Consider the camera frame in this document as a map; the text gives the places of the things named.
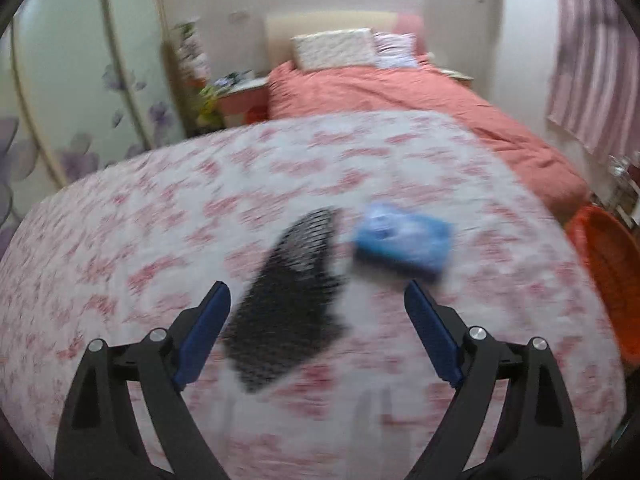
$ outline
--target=silver screw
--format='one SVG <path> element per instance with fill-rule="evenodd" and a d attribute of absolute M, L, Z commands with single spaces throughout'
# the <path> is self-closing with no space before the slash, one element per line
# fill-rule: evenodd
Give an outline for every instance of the silver screw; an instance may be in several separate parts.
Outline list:
<path fill-rule="evenodd" d="M 166 337 L 166 330 L 164 328 L 156 328 L 155 330 L 151 331 L 151 334 L 149 334 L 149 339 L 151 339 L 151 341 L 155 343 L 164 341 L 165 337 Z"/>
<path fill-rule="evenodd" d="M 102 339 L 94 339 L 89 343 L 89 352 L 99 352 L 103 345 Z"/>
<path fill-rule="evenodd" d="M 536 350 L 546 350 L 548 348 L 548 344 L 541 337 L 536 337 L 533 339 L 533 348 Z"/>
<path fill-rule="evenodd" d="M 482 341 L 482 339 L 486 339 L 486 330 L 480 326 L 473 326 L 469 329 L 469 335 L 471 339 Z"/>

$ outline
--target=headboard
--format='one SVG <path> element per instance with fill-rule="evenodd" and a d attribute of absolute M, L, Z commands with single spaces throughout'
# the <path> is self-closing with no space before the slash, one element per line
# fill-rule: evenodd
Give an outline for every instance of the headboard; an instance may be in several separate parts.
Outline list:
<path fill-rule="evenodd" d="M 420 16 L 367 10 L 327 10 L 265 17 L 267 51 L 271 68 L 293 59 L 291 38 L 342 28 L 372 28 L 377 32 L 416 35 L 417 54 L 424 54 L 424 22 Z"/>

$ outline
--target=coral bedspread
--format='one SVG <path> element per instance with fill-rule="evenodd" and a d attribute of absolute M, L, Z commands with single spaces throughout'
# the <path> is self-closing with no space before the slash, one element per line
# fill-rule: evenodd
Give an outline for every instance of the coral bedspread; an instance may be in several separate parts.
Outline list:
<path fill-rule="evenodd" d="M 36 206 L 0 262 L 0 403 L 50 470 L 69 384 L 95 337 L 141 340 L 196 306 L 215 280 L 232 309 L 282 232 L 340 210 L 334 303 L 346 327 L 326 352 L 250 395 L 216 344 L 184 398 L 232 479 L 401 479 L 453 390 L 404 312 L 406 282 L 352 268 L 348 243 L 371 200 L 454 225 L 434 296 L 497 338 L 548 339 L 590 462 L 625 410 L 604 307 L 561 227 L 467 130 L 435 112 L 274 121 L 147 153 Z M 486 453 L 499 387 L 473 460 Z M 134 409 L 153 460 L 139 390 Z"/>
<path fill-rule="evenodd" d="M 370 110 L 449 114 L 498 153 L 561 222 L 588 196 L 587 184 L 558 150 L 428 64 L 419 69 L 350 67 L 303 73 L 288 62 L 271 72 L 272 119 Z"/>

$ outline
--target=red floral pattern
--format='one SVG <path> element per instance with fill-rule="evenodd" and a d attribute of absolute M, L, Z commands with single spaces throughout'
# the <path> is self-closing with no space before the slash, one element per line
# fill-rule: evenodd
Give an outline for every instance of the red floral pattern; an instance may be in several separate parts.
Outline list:
<path fill-rule="evenodd" d="M 498 338 L 544 336 L 574 402 L 585 464 L 625 409 L 609 321 L 560 226 L 493 153 L 450 118 L 385 112 L 278 121 L 145 153 L 36 206 L 0 262 L 0 402 L 51 470 L 64 397 L 89 341 L 142 339 L 215 280 L 242 300 L 269 248 L 302 215 L 338 213 L 335 303 L 344 336 L 257 395 L 216 345 L 184 399 L 231 478 L 403 478 L 442 420 L 437 377 L 402 303 L 403 280 L 353 269 L 371 200 L 451 222 L 433 293 Z M 133 405 L 149 454 L 164 456 Z M 490 444 L 497 388 L 472 463 Z"/>

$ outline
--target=white pillow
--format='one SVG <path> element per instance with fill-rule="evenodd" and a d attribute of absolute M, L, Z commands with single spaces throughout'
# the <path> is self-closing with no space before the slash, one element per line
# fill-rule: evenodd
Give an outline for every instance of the white pillow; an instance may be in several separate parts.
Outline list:
<path fill-rule="evenodd" d="M 330 30 L 291 40 L 300 70 L 311 72 L 343 66 L 374 66 L 376 49 L 370 28 Z"/>
<path fill-rule="evenodd" d="M 414 34 L 388 34 L 377 32 L 373 35 L 376 45 L 376 66 L 378 68 L 418 68 L 415 59 Z"/>

